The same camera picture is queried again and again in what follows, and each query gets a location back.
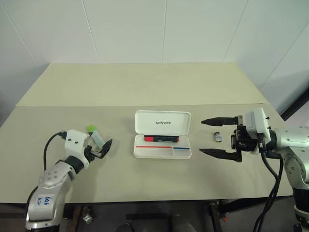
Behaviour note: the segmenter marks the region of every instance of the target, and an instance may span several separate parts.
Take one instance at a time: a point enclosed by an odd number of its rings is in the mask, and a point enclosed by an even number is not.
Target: robotic hand
[[[232,149],[236,151],[233,153],[228,153],[225,150],[219,149],[200,149],[200,151],[219,159],[241,162],[242,151],[254,152],[258,148],[259,152],[262,154],[262,159],[264,156],[264,158],[281,159],[282,162],[283,158],[284,169],[293,189],[296,218],[303,225],[308,226],[309,129],[295,127],[271,130],[271,127],[268,126],[268,119],[269,117],[266,117],[262,108],[255,109],[247,113],[244,117],[216,117],[206,119],[201,123],[210,126],[237,125],[237,129],[234,131],[234,134],[231,135]]]
[[[72,181],[81,169],[88,168],[89,163],[95,157],[103,158],[112,145],[112,140],[109,140],[104,144],[101,151],[97,152],[92,151],[92,147],[88,145],[88,133],[69,130],[68,132],[59,132],[51,139],[56,135],[60,135],[66,140],[64,145],[65,159],[59,160],[51,169],[44,171],[39,179],[39,185],[30,194],[26,217],[26,229],[29,231],[54,232],[59,230],[65,196],[72,185]]]

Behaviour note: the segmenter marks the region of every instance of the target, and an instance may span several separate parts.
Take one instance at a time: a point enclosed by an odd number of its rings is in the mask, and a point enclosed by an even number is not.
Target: floor
[[[293,225],[297,223],[293,206],[294,200],[292,197],[276,201],[265,218],[262,231],[293,231]],[[226,215],[228,220],[221,220],[223,231],[252,231],[254,222],[262,209],[263,206],[259,205]],[[0,213],[20,214],[23,213],[23,210],[0,205]],[[204,204],[191,201],[94,205],[94,220],[89,225],[81,221],[78,232],[114,232],[127,219],[132,219],[132,215],[137,215],[137,218],[134,220],[129,220],[136,232],[168,232],[167,215],[171,214],[180,214],[185,217],[195,227],[197,232],[213,231],[210,216],[205,216],[204,214]],[[0,231],[24,232],[24,223],[25,220],[23,218],[0,218]],[[64,220],[61,231],[68,231],[69,225],[70,221]]]

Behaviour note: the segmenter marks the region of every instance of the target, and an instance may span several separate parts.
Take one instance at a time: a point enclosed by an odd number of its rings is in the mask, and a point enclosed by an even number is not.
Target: black cable
[[[44,153],[43,153],[43,164],[44,164],[44,171],[46,171],[46,151],[48,148],[48,145],[50,144],[50,142],[53,140],[53,138],[55,138],[57,135],[62,135],[62,132],[58,132],[56,134],[54,134],[52,137],[50,137],[50,139],[47,141],[45,148],[44,148]]]
[[[261,215],[257,218],[257,220],[255,222],[254,229],[253,229],[254,232],[255,231],[260,232],[261,229],[262,229],[264,217],[265,217],[266,213],[271,209],[273,203],[276,200],[276,196],[277,196],[277,193],[278,193],[278,189],[279,189],[279,185],[280,185],[280,181],[281,181],[281,176],[282,176],[282,172],[283,172],[283,159],[280,155],[279,155],[280,169],[279,169],[278,175],[269,165],[269,163],[266,159],[267,149],[266,149],[266,145],[265,145],[265,141],[264,141],[264,136],[262,134],[258,134],[258,142],[259,142],[259,144],[262,144],[262,147],[259,147],[261,157],[262,157],[262,161],[263,161],[264,165],[267,167],[267,169],[271,172],[271,174],[275,177],[275,184],[274,184],[274,187],[272,188],[272,190],[271,190],[271,192],[270,192],[270,194],[267,198],[263,212],[261,213]]]

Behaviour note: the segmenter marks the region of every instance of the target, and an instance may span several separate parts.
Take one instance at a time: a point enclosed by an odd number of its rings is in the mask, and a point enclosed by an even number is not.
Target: unitree logo
[[[172,124],[171,122],[155,122],[156,124]]]

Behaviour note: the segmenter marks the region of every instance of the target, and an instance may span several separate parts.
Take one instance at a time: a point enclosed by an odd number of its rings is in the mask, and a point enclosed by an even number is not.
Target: green object
[[[94,132],[96,130],[96,127],[94,125],[89,125],[89,126],[86,126],[86,131],[87,132]]]

